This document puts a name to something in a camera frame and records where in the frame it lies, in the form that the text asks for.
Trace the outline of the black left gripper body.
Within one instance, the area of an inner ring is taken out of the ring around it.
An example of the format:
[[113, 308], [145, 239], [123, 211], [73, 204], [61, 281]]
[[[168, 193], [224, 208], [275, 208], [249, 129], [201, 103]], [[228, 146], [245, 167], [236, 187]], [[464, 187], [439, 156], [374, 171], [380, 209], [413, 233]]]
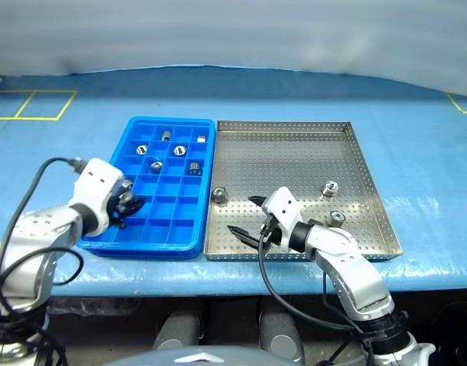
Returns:
[[122, 203], [126, 201], [126, 194], [122, 193], [112, 196], [107, 202], [107, 214], [111, 226], [117, 226], [116, 219], [124, 219], [125, 212], [122, 211]]

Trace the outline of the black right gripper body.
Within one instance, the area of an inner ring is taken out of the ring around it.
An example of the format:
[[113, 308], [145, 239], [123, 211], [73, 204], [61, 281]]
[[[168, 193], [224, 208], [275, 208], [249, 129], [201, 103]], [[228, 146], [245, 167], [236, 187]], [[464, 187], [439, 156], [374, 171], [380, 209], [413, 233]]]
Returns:
[[261, 227], [261, 235], [264, 238], [264, 250], [269, 250], [271, 246], [279, 246], [281, 244], [282, 231], [279, 227], [278, 220], [274, 215], [267, 215]]

